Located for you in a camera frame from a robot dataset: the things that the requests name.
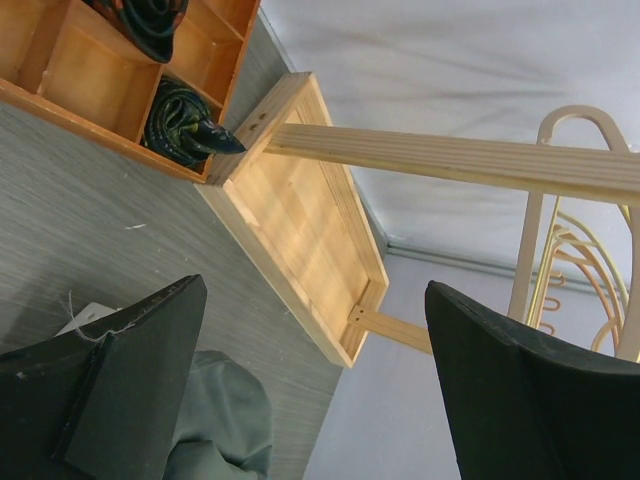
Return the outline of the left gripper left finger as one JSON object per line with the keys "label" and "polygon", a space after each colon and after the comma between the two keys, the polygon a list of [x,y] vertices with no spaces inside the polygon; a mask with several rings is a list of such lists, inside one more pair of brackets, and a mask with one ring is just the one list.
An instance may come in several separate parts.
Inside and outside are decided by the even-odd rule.
{"label": "left gripper left finger", "polygon": [[162,478],[206,300],[187,276],[3,354],[2,478]]}

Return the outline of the grey t shirt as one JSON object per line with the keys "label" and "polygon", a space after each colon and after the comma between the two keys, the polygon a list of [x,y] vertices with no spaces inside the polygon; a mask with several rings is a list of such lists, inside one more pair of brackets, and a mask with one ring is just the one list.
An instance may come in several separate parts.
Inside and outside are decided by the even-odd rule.
{"label": "grey t shirt", "polygon": [[272,406],[261,382],[220,351],[198,351],[163,477],[268,479]]}

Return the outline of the wooden hanger with metal hook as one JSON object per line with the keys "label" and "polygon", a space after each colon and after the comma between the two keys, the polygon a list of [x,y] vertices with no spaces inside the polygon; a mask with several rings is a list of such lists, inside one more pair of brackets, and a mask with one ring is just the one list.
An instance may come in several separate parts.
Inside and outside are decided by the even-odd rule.
{"label": "wooden hanger with metal hook", "polygon": [[556,334],[555,326],[546,322],[544,315],[562,310],[562,300],[554,291],[567,283],[562,267],[571,264],[582,274],[587,292],[597,300],[595,315],[598,329],[594,331],[588,348],[599,353],[616,354],[625,322],[627,288],[616,278],[616,268],[607,266],[605,259],[590,245],[575,245],[575,249],[575,253],[568,253],[556,243],[545,257],[534,289],[536,298],[531,300],[529,324],[551,335]]}

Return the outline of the wooden hanger grey shirt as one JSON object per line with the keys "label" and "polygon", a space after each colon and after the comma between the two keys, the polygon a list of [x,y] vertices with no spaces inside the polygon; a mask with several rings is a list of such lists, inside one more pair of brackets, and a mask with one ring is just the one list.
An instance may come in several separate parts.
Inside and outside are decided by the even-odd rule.
{"label": "wooden hanger grey shirt", "polygon": [[[590,245],[595,253],[605,259],[606,265],[616,268],[616,278],[624,283],[622,275],[615,265],[604,244],[593,231],[580,220],[561,210],[562,198],[557,196],[553,205],[549,228],[539,262],[535,261],[538,232],[541,223],[544,195],[531,192],[528,195],[517,266],[512,286],[507,316],[531,328],[528,317],[531,300],[536,298],[534,289],[540,267],[545,257],[558,243],[568,253],[575,253],[575,245]],[[631,233],[632,240],[632,279],[628,291],[628,304],[622,337],[617,358],[637,363],[639,361],[639,209],[620,204],[618,209]]]}

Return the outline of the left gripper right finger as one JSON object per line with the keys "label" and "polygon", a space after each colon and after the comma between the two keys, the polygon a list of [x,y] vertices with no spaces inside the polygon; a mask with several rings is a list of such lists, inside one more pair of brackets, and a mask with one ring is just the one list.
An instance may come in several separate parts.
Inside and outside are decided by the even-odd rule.
{"label": "left gripper right finger", "polygon": [[432,281],[425,316],[464,479],[636,479],[639,366]]}

